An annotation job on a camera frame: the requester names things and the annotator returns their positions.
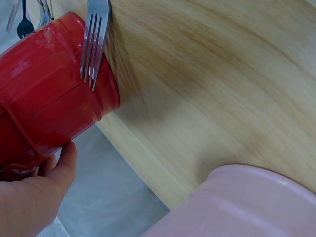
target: red metal canister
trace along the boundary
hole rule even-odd
[[[32,170],[119,107],[105,55],[94,92],[80,79],[84,28],[77,15],[67,13],[0,56],[2,178]]]

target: white floor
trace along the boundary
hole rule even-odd
[[[0,0],[0,54],[19,38],[5,33],[10,0]],[[169,212],[94,126],[75,140],[76,180],[58,217],[40,237],[138,237]]]

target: fork tines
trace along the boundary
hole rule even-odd
[[[84,78],[84,82],[87,83],[89,77],[88,85],[89,87],[92,86],[92,91],[94,91],[96,86],[110,15],[109,3],[104,5],[105,9],[100,8],[102,6],[98,5],[98,11],[90,13],[89,7],[91,8],[91,6],[89,6],[89,4],[93,2],[94,1],[89,0],[88,3],[88,16],[80,62],[80,78]]]

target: silver fork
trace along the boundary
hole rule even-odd
[[[93,81],[92,91],[95,90],[97,83],[110,15],[110,0],[88,0],[87,21],[85,23],[80,62],[80,78],[82,79],[84,76],[84,82],[87,83],[89,75],[89,87],[91,87]]]

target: wood grain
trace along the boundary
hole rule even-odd
[[[230,163],[316,191],[312,2],[112,0],[122,105],[98,125],[168,207]],[[86,1],[54,5],[85,17]]]

